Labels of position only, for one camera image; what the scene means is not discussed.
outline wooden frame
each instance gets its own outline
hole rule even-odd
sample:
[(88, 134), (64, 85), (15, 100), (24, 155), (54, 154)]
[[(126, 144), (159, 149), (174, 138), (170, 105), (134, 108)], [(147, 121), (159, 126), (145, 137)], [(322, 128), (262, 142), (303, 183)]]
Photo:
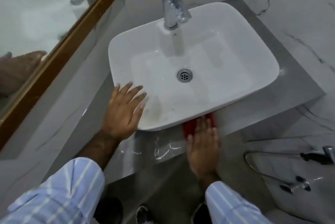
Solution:
[(96, 0), (69, 30), (67, 36), (53, 49), (47, 60), (27, 82), (27, 85), (16, 94), (10, 107), (7, 107), (0, 119), (0, 150), (113, 1)]

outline mirror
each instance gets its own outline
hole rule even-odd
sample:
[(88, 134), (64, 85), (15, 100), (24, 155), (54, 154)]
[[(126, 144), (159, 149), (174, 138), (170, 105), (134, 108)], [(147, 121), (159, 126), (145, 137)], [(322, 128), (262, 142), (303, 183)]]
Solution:
[(0, 0), (0, 112), (95, 0)]

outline sleeve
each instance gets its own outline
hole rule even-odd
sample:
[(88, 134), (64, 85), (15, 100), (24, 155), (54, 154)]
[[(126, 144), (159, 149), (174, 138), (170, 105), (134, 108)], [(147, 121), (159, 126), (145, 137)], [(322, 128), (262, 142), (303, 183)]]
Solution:
[(39, 187), (8, 207), (0, 224), (90, 223), (105, 185), (101, 168), (88, 158), (66, 163)]
[(271, 224), (255, 205), (221, 181), (207, 188), (206, 201), (213, 224)]

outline countertop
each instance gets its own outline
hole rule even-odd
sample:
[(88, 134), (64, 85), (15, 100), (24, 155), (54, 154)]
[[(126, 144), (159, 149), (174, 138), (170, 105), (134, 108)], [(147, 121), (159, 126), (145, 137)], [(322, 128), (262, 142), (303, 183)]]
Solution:
[[(220, 135), (238, 131), (261, 120), (324, 95), (308, 73), (265, 27), (242, 0), (225, 1), (235, 7), (255, 29), (278, 61), (278, 78), (269, 86), (227, 107), (215, 111)], [(71, 159), (99, 130), (113, 90), (111, 74), (103, 82), (75, 130), (66, 141), (45, 178)], [(138, 131), (123, 141), (105, 169), (106, 183), (185, 152), (182, 126), (158, 132)]]

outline drain strainer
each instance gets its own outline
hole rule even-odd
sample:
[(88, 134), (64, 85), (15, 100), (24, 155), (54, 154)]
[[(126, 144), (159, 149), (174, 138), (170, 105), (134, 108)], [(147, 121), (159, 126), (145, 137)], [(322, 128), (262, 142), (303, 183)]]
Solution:
[(193, 74), (188, 69), (182, 69), (177, 72), (177, 79), (182, 83), (190, 82), (193, 78)]

